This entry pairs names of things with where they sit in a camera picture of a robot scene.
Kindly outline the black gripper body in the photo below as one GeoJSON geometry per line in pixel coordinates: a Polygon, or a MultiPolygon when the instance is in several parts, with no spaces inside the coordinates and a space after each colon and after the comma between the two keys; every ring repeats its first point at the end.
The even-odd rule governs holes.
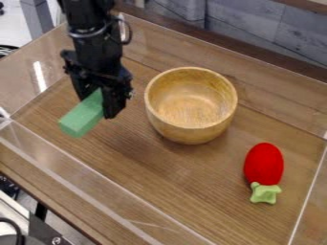
{"type": "Polygon", "coordinates": [[[98,76],[99,88],[119,83],[131,84],[133,74],[122,64],[123,46],[131,41],[122,38],[120,29],[107,28],[83,33],[70,28],[68,34],[75,48],[63,50],[60,54],[66,73],[98,76]]]}

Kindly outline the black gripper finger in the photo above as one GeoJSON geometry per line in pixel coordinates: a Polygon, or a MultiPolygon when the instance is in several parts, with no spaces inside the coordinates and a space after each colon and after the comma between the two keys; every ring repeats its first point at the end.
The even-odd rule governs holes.
{"type": "Polygon", "coordinates": [[[114,119],[127,106],[127,100],[133,97],[134,88],[130,84],[119,83],[116,86],[106,86],[103,92],[104,117],[114,119]]]}
{"type": "Polygon", "coordinates": [[[100,87],[100,79],[95,75],[83,77],[79,74],[71,74],[71,79],[80,100],[84,100],[100,87]]]}

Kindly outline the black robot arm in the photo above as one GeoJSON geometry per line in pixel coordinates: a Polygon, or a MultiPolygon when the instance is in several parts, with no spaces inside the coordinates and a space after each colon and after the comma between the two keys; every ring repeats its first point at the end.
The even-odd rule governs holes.
{"type": "Polygon", "coordinates": [[[122,26],[130,24],[111,13],[115,0],[58,0],[58,3],[75,46],[60,53],[66,73],[80,100],[102,91],[104,118],[114,119],[134,91],[134,76],[122,62],[123,47],[131,43],[134,32],[130,31],[127,39],[122,37],[122,26]]]}

